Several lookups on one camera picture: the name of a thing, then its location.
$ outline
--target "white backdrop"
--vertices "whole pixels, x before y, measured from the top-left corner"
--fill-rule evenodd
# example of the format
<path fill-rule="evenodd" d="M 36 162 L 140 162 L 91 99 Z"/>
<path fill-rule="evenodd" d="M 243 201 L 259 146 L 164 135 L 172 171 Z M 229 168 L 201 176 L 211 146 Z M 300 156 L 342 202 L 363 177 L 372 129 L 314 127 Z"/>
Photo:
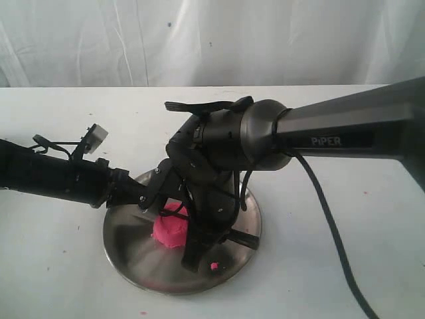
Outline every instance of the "white backdrop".
<path fill-rule="evenodd" d="M 0 0 L 0 86 L 384 84 L 424 0 Z"/>

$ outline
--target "white table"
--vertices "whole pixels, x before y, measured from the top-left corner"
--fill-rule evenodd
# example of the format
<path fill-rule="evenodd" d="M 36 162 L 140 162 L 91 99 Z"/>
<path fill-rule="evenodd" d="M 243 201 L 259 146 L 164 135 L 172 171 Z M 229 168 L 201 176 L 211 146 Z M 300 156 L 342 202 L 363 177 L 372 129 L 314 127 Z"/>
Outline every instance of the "white table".
<path fill-rule="evenodd" d="M 135 177 L 165 157 L 167 140 L 187 117 L 167 112 L 166 100 L 252 95 L 296 108 L 370 88 L 6 88 L 0 138 L 24 146 L 34 134 L 78 140 L 98 123 L 110 134 L 88 159 L 107 158 Z M 425 317 L 422 190 L 396 161 L 307 160 L 374 310 L 382 319 Z M 249 187 L 262 209 L 260 250 L 233 280 L 179 297 L 140 290 L 114 270 L 102 243 L 104 207 L 0 191 L 0 318 L 365 318 L 300 164 L 256 172 Z"/>

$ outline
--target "metal plate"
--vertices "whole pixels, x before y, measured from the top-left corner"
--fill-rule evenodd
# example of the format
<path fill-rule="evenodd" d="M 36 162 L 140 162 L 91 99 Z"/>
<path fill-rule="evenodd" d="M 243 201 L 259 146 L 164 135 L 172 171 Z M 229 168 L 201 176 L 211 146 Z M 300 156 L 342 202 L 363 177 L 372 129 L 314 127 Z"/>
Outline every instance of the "metal plate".
<path fill-rule="evenodd" d="M 151 171 L 136 180 L 147 185 Z M 239 213 L 233 228 L 261 235 L 261 214 L 251 192 L 246 192 L 247 211 Z M 168 249 L 151 237 L 155 208 L 137 205 L 114 207 L 106 212 L 104 246 L 115 269 L 132 284 L 163 294 L 192 294 L 210 289 L 234 276 L 255 253 L 226 241 L 215 245 L 202 259 L 198 273 L 181 266 L 183 248 Z M 211 270 L 211 263 L 218 269 Z"/>

